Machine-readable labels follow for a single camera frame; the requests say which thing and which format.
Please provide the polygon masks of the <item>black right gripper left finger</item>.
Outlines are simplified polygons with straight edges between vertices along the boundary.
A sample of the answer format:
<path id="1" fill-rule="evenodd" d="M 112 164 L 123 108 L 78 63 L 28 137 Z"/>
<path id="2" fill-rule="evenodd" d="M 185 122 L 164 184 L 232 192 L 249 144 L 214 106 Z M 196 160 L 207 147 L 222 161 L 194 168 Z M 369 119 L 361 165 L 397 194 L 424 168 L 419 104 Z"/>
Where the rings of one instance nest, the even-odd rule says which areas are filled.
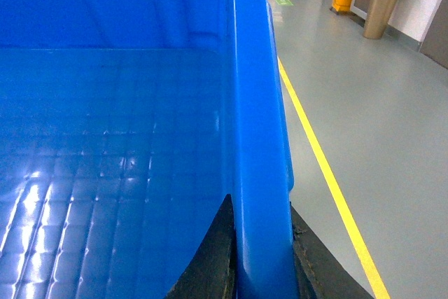
<path id="1" fill-rule="evenodd" d="M 195 255 L 165 297 L 237 297 L 237 239 L 230 194 L 224 197 Z"/>

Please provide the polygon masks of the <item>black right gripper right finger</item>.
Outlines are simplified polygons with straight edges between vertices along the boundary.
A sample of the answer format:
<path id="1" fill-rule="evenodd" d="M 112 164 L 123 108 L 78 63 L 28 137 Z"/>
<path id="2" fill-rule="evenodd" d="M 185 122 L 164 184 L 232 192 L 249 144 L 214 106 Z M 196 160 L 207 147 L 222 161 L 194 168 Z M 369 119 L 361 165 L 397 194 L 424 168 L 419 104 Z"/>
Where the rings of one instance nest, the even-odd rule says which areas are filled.
<path id="1" fill-rule="evenodd" d="M 295 273 L 300 298 L 371 298 L 293 208 Z"/>

